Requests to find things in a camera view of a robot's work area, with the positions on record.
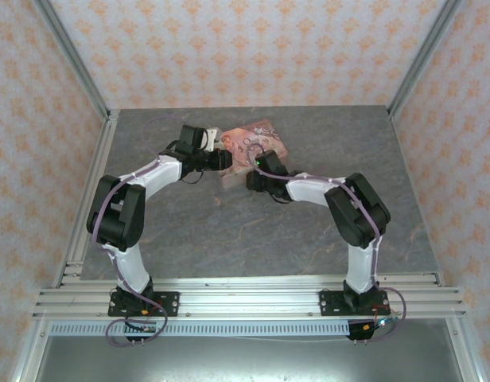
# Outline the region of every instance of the gray marble surface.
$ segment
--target gray marble surface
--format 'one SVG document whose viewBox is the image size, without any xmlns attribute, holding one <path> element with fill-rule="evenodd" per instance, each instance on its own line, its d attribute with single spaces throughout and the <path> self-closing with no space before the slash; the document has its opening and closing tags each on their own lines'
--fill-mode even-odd
<svg viewBox="0 0 490 382">
<path fill-rule="evenodd" d="M 198 127 L 230 130 L 269 119 L 286 144 L 287 168 L 330 177 L 362 173 L 390 209 L 379 272 L 436 271 L 426 230 L 397 138 L 382 106 L 226 107 L 124 110 L 106 173 L 121 175 L 152 160 L 142 126 L 175 115 Z M 155 149 L 180 133 L 165 120 L 147 131 Z M 188 180 L 198 174 L 190 174 Z M 146 270 L 157 278 L 343 274 L 347 245 L 328 209 L 305 202 L 280 205 L 245 186 L 223 190 L 216 173 L 196 185 L 178 182 L 146 205 L 140 242 Z M 88 246 L 83 279 L 114 279 L 109 259 Z"/>
</svg>

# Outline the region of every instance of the wall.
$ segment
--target wall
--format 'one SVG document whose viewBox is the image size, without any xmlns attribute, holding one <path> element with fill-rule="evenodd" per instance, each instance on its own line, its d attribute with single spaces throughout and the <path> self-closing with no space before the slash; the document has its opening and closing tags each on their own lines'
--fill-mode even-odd
<svg viewBox="0 0 490 382">
<path fill-rule="evenodd" d="M 102 126 L 31 0 L 0 0 L 0 380 L 50 287 Z"/>
<path fill-rule="evenodd" d="M 490 1 L 469 1 L 396 121 L 445 281 L 490 367 Z"/>
<path fill-rule="evenodd" d="M 111 108 L 389 104 L 444 0 L 53 0 Z"/>
</svg>

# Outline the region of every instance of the purple cable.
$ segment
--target purple cable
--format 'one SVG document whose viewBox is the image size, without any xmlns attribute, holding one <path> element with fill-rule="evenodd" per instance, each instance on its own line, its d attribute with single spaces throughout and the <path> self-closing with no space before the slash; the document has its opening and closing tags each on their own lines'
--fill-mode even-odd
<svg viewBox="0 0 490 382">
<path fill-rule="evenodd" d="M 298 177 L 283 177 L 281 175 L 274 175 L 272 173 L 267 173 L 266 171 L 261 170 L 257 166 L 257 164 L 251 159 L 251 148 L 253 146 L 259 147 L 263 152 L 264 152 L 264 147 L 261 146 L 261 144 L 259 144 L 259 143 L 252 143 L 247 147 L 247 160 L 248 160 L 249 164 L 252 166 L 252 168 L 254 170 L 256 170 L 258 173 L 260 173 L 261 175 L 263 175 L 265 177 L 271 177 L 273 179 L 278 179 L 281 181 L 299 181 L 301 179 L 313 179 L 313 180 L 318 180 L 318 181 L 329 181 L 329 182 L 333 183 L 334 185 L 338 185 L 339 187 L 341 187 L 352 198 L 352 200 L 356 203 L 359 210 L 363 213 L 363 215 L 365 216 L 365 219 L 371 225 L 372 230 L 374 231 L 375 240 L 374 240 L 374 243 L 372 245 L 371 279 L 372 279 L 373 284 L 377 285 L 377 281 L 375 280 L 375 273 L 376 273 L 376 268 L 377 268 L 377 263 L 378 263 L 378 260 L 377 260 L 378 259 L 378 247 L 377 246 L 378 246 L 379 240 L 381 239 L 381 235 L 379 234 L 378 226 L 374 223 L 374 220 L 368 214 L 367 210 L 362 205 L 362 202 L 360 201 L 360 199 L 358 199 L 358 197 L 356 197 L 354 192 L 351 191 L 350 188 L 347 187 L 341 181 L 337 181 L 337 180 L 332 179 L 330 177 L 314 177 L 313 175 L 307 175 L 307 176 L 302 176 L 302 177 L 299 177 L 299 176 Z M 392 292 L 396 293 L 401 298 L 401 302 L 402 302 L 401 321 L 390 333 L 384 334 L 381 337 L 374 338 L 374 339 L 371 339 L 369 341 L 361 341 L 364 343 L 381 341 L 383 339 L 388 338 L 389 336 L 391 336 L 393 333 L 397 332 L 397 330 L 400 329 L 400 327 L 402 326 L 402 324 L 404 322 L 404 319 L 406 318 L 406 300 L 404 299 L 403 295 L 398 290 L 391 288 L 389 286 L 385 286 L 384 288 L 379 288 L 379 289 L 380 290 L 391 290 Z"/>
<path fill-rule="evenodd" d="M 125 286 L 126 289 L 128 289 L 128 291 L 130 293 L 132 293 L 135 297 L 137 298 L 140 298 L 142 301 L 145 301 L 147 303 L 149 303 L 150 305 L 153 305 L 155 308 L 157 308 L 160 312 L 162 312 L 162 314 L 164 315 L 164 325 L 155 332 L 155 334 L 153 334 L 151 337 L 148 337 L 147 339 L 142 339 L 141 340 L 141 343 L 144 345 L 146 342 L 150 342 L 152 340 L 154 340 L 155 338 L 157 338 L 160 333 L 162 333 L 165 329 L 165 327 L 167 326 L 167 321 L 168 321 L 168 318 L 167 318 L 167 312 L 165 312 L 165 309 L 158 303 L 156 303 L 155 301 L 153 300 L 150 300 L 149 298 L 146 298 L 144 297 L 143 295 L 139 294 L 138 292 L 136 292 L 131 286 L 130 284 L 124 279 L 123 277 L 123 274 L 121 273 L 121 271 L 119 270 L 119 267 L 118 267 L 118 263 L 116 261 L 116 256 L 115 254 L 109 250 L 109 249 L 106 249 L 106 248 L 102 248 L 99 246 L 99 244 L 97 243 L 97 237 L 98 237 L 98 231 L 100 229 L 100 224 L 102 223 L 102 219 L 103 219 L 103 214 L 105 213 L 105 210 L 107 208 L 107 206 L 109 205 L 109 203 L 111 202 L 111 198 L 118 192 L 119 189 L 121 189 L 127 182 L 131 181 L 132 179 L 134 179 L 135 177 L 140 177 L 142 175 L 145 175 L 147 173 L 149 173 L 150 171 L 156 169 L 158 166 L 160 165 L 160 162 L 159 160 L 155 161 L 155 163 L 142 170 L 142 171 L 139 171 L 138 173 L 132 173 L 131 176 L 127 177 L 126 179 L 123 179 L 122 181 L 120 181 L 115 187 L 112 188 L 112 190 L 107 194 L 107 196 L 105 197 L 105 199 L 103 200 L 103 203 L 102 203 L 102 207 L 100 208 L 99 210 L 99 214 L 98 216 L 96 217 L 96 222 L 95 222 L 95 227 L 93 228 L 93 234 L 91 235 L 91 242 L 93 243 L 93 245 L 95 246 L 95 248 L 97 249 L 97 251 L 101 251 L 107 255 L 109 255 L 109 257 L 111 258 L 111 262 L 112 262 L 112 265 L 116 271 L 116 275 L 118 276 L 118 279 L 119 281 L 121 281 L 123 283 L 123 285 Z M 113 345 L 113 346 L 116 346 L 116 347 L 119 347 L 119 348 L 126 348 L 126 347 L 129 347 L 129 346 L 134 346 L 135 345 L 135 341 L 132 341 L 132 342 L 115 342 L 111 339 L 111 337 L 109 336 L 109 331 L 111 330 L 111 327 L 118 323 L 118 322 L 133 322 L 133 323 L 144 323 L 144 321 L 142 320 L 135 320 L 135 319 L 130 319 L 130 318 L 118 318 L 117 320 L 114 320 L 112 321 L 108 326 L 107 328 L 105 329 L 105 338 L 107 340 L 107 343 L 109 345 Z"/>
<path fill-rule="evenodd" d="M 161 121 L 163 119 L 172 119 L 174 121 L 184 122 L 184 120 L 182 118 L 177 117 L 175 115 L 159 115 L 158 117 L 150 119 L 148 122 L 146 122 L 146 124 L 142 128 L 142 143 L 144 144 L 146 149 L 148 149 L 155 157 L 158 156 L 158 152 L 155 151 L 155 149 L 153 147 L 151 147 L 148 144 L 148 142 L 146 141 L 146 129 L 150 126 L 151 123 Z"/>
<path fill-rule="evenodd" d="M 273 179 L 278 179 L 278 180 L 281 180 L 281 181 L 300 181 L 301 179 L 313 179 L 313 180 L 318 180 L 318 181 L 331 182 L 334 185 L 338 185 L 339 187 L 341 187 L 352 198 L 352 200 L 356 203 L 356 205 L 358 206 L 358 209 L 363 213 L 363 215 L 365 216 L 365 219 L 371 225 L 372 230 L 374 231 L 375 241 L 374 241 L 374 243 L 372 245 L 371 278 L 372 278 L 372 283 L 373 284 L 376 284 L 377 282 L 375 280 L 375 273 L 376 273 L 376 267 L 377 267 L 377 263 L 378 263 L 378 261 L 377 261 L 377 258 L 378 258 L 378 243 L 379 243 L 379 240 L 381 239 L 381 235 L 379 234 L 378 226 L 375 225 L 374 220 L 368 214 L 367 210 L 362 205 L 362 202 L 360 201 L 360 199 L 358 199 L 358 197 L 356 197 L 356 195 L 354 194 L 354 192 L 351 191 L 349 189 L 349 187 L 347 187 L 341 181 L 337 181 L 337 180 L 332 179 L 330 177 L 314 177 L 313 175 L 307 175 L 307 176 L 303 176 L 303 177 L 283 177 L 281 175 L 274 175 L 272 173 L 267 173 L 266 171 L 261 170 L 257 166 L 257 164 L 251 159 L 251 148 L 253 146 L 259 147 L 263 152 L 264 152 L 264 147 L 261 146 L 261 144 L 259 144 L 259 143 L 252 143 L 252 144 L 250 144 L 247 147 L 247 160 L 248 160 L 249 164 L 252 166 L 252 168 L 254 170 L 256 170 L 258 173 L 260 173 L 261 175 L 264 175 L 265 177 L 271 177 Z"/>
<path fill-rule="evenodd" d="M 378 342 L 378 341 L 386 340 L 387 338 L 394 335 L 394 333 L 396 333 L 399 329 L 401 329 L 401 326 L 403 326 L 404 320 L 406 319 L 407 305 L 406 305 L 406 300 L 404 299 L 404 296 L 401 294 L 401 292 L 399 292 L 398 290 L 396 290 L 395 288 L 392 288 L 390 286 L 385 286 L 383 288 L 379 288 L 379 290 L 389 290 L 391 292 L 396 293 L 400 297 L 401 303 L 402 303 L 402 316 L 401 316 L 401 319 L 399 321 L 399 324 L 396 327 L 394 327 L 394 329 L 391 332 L 386 333 L 383 336 L 380 336 L 377 338 L 371 338 L 370 340 L 357 341 L 361 344 L 368 344 L 369 342 Z"/>
</svg>

